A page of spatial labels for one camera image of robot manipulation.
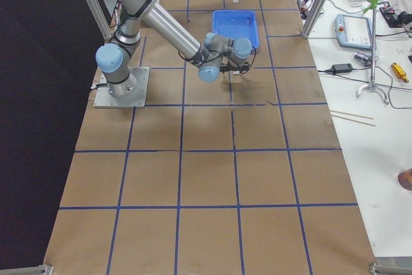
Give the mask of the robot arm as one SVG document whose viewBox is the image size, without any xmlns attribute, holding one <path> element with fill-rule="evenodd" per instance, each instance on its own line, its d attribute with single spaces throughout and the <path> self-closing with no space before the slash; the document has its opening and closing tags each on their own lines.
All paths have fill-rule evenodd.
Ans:
<svg viewBox="0 0 412 275">
<path fill-rule="evenodd" d="M 208 33 L 200 43 L 157 0 L 119 1 L 122 9 L 117 28 L 95 55 L 112 97 L 125 97 L 136 88 L 138 80 L 128 63 L 140 44 L 142 21 L 175 47 L 183 60 L 197 67 L 198 76 L 204 82 L 213 82 L 227 71 L 249 71 L 251 64 L 247 60 L 253 46 L 247 38 Z"/>
</svg>

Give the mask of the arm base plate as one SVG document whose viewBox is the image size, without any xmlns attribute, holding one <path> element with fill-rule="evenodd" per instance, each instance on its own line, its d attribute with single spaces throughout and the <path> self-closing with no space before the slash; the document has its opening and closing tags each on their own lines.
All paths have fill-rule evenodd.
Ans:
<svg viewBox="0 0 412 275">
<path fill-rule="evenodd" d="M 103 73 L 96 88 L 95 108 L 144 108 L 147 98 L 150 67 L 129 67 L 128 80 L 110 84 Z"/>
</svg>

